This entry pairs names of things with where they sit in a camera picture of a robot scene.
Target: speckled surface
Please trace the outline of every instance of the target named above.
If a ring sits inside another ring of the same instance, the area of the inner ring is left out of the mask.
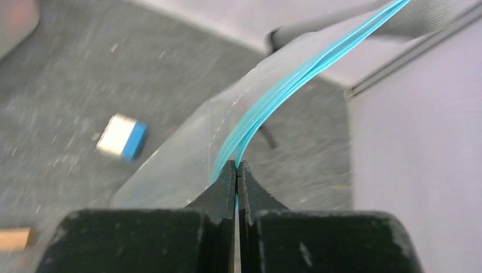
[[[0,228],[33,226],[35,244],[0,253],[0,272],[33,272],[61,218],[110,196],[204,100],[263,57],[121,0],[42,0],[41,24],[0,61]],[[109,118],[147,122],[140,158],[95,151]],[[351,202],[342,92],[307,84],[254,137],[256,178],[293,209]]]

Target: block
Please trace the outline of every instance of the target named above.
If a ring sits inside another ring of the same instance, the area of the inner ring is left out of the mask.
[[[132,161],[140,150],[147,125],[121,114],[114,115],[97,143],[97,150]]]
[[[0,251],[23,250],[28,245],[32,229],[0,229]]]

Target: gray metal strip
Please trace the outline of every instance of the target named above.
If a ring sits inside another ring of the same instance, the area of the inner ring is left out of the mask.
[[[457,32],[473,24],[480,18],[482,18],[482,1],[473,5],[471,8],[468,8],[464,14],[458,16],[449,28],[441,32],[437,32],[436,34],[432,34],[427,39],[424,39],[420,43],[416,44],[414,47],[400,54],[390,63],[381,67],[378,71],[373,72],[365,79],[361,80],[360,83],[347,89],[345,91],[345,96],[350,99],[359,95],[372,85],[375,85],[377,82],[383,80],[384,78],[396,72],[403,66],[409,64],[417,57],[436,47],[444,40],[450,38]]]

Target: ziplock bag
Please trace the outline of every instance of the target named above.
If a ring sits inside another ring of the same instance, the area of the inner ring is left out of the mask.
[[[396,0],[335,42],[304,35],[206,101],[113,196],[114,208],[183,207],[218,177],[229,158],[239,164],[259,126],[294,92],[390,19]]]

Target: blue and white block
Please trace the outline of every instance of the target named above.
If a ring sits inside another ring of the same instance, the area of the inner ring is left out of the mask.
[[[102,134],[97,149],[127,161],[135,159],[140,150],[147,125],[121,114],[114,115]]]

